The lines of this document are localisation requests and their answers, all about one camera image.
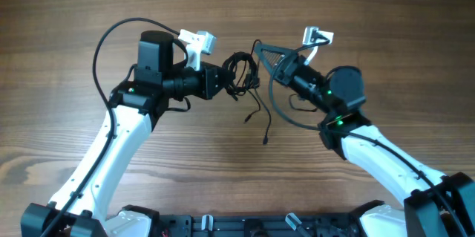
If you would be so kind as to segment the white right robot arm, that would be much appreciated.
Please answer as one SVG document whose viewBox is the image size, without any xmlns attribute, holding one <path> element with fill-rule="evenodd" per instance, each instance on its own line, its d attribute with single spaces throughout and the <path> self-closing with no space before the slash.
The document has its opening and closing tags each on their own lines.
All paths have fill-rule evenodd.
<svg viewBox="0 0 475 237">
<path fill-rule="evenodd" d="M 372 201 L 354 211 L 363 236 L 473 236 L 474 181 L 448 176 L 391 143 L 361 111 L 366 97 L 361 71 L 338 66 L 322 75 L 301 55 L 304 47 L 256 42 L 253 51 L 270 74 L 270 85 L 291 88 L 324 112 L 317 131 L 324 146 L 373 176 L 403 206 Z"/>
</svg>

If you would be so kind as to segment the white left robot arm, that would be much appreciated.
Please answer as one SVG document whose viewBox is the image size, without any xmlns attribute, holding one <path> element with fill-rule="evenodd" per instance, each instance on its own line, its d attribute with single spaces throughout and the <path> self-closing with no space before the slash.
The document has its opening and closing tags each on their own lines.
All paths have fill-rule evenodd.
<svg viewBox="0 0 475 237">
<path fill-rule="evenodd" d="M 133 80 L 111 92 L 102 127 L 68 181 L 47 205 L 24 211 L 23 236 L 168 236 L 155 210 L 128 205 L 108 218 L 108 208 L 132 157 L 171 110 L 169 101 L 210 100 L 232 81 L 232 72 L 200 59 L 215 42 L 206 31 L 142 33 L 128 73 Z"/>
</svg>

